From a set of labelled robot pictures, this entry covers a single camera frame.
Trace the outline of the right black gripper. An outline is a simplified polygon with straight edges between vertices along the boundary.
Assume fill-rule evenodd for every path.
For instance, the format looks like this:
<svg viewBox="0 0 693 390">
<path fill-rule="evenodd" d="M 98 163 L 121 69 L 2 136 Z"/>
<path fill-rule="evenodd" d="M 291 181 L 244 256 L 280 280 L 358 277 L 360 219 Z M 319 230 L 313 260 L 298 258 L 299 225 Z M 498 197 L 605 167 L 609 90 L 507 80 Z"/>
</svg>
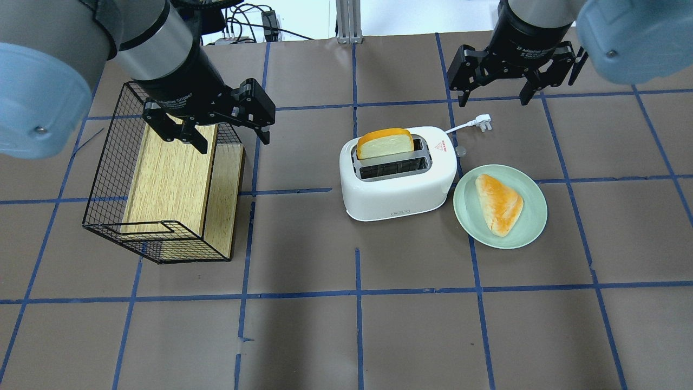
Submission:
<svg viewBox="0 0 693 390">
<path fill-rule="evenodd" d="M 520 92 L 523 106 L 545 87 L 561 86 L 567 76 L 569 86 L 573 86 L 589 53 L 584 47 L 578 52 L 572 46 L 558 47 L 568 29 L 569 24 L 551 28 L 531 24 L 512 10 L 510 2 L 500 2 L 498 21 L 485 51 L 461 45 L 448 67 L 448 89 L 458 92 L 458 106 L 467 104 L 485 74 L 524 76 L 526 84 Z M 549 61 L 550 66 L 541 71 L 539 68 Z"/>
</svg>

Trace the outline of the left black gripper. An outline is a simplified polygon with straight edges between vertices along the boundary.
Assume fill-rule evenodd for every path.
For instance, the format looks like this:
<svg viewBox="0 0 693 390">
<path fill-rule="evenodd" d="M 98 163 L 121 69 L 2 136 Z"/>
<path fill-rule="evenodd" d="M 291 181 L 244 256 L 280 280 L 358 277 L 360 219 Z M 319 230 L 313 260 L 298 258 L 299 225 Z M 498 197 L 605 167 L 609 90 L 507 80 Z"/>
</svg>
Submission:
<svg viewBox="0 0 693 390">
<path fill-rule="evenodd" d="M 250 128 L 262 144 L 270 143 L 269 127 L 276 122 L 274 101 L 253 77 L 236 88 L 226 86 L 201 46 L 192 46 L 170 74 L 133 80 L 156 102 L 144 104 L 142 119 L 165 142 L 179 140 L 205 155 L 208 141 L 197 125 L 228 122 Z M 182 121 L 175 122 L 172 116 Z"/>
</svg>

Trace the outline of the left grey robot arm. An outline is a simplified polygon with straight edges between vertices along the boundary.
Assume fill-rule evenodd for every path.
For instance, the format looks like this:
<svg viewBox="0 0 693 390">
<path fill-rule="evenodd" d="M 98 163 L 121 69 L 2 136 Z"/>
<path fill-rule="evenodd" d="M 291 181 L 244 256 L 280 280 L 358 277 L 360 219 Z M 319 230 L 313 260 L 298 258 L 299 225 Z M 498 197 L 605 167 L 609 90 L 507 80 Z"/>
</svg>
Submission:
<svg viewBox="0 0 693 390">
<path fill-rule="evenodd" d="M 255 79 L 226 86 L 201 49 L 200 17 L 236 1 L 3 1 L 2 154 L 43 159 L 89 113 L 104 65 L 116 60 L 148 96 L 142 118 L 166 142 L 199 153 L 198 126 L 251 128 L 268 144 L 276 107 Z"/>
</svg>

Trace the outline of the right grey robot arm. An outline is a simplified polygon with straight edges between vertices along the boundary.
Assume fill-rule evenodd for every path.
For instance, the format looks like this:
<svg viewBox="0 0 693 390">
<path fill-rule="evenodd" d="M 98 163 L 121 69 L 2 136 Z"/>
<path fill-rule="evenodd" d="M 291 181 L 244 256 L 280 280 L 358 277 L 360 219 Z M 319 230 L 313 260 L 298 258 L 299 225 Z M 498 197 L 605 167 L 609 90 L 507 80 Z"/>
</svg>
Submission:
<svg viewBox="0 0 693 390">
<path fill-rule="evenodd" d="M 546 87 L 574 84 L 591 60 L 620 85 L 649 82 L 692 62 L 690 1 L 500 1 L 488 46 L 460 46 L 448 89 L 465 106 L 472 91 L 524 79 L 522 105 Z"/>
</svg>

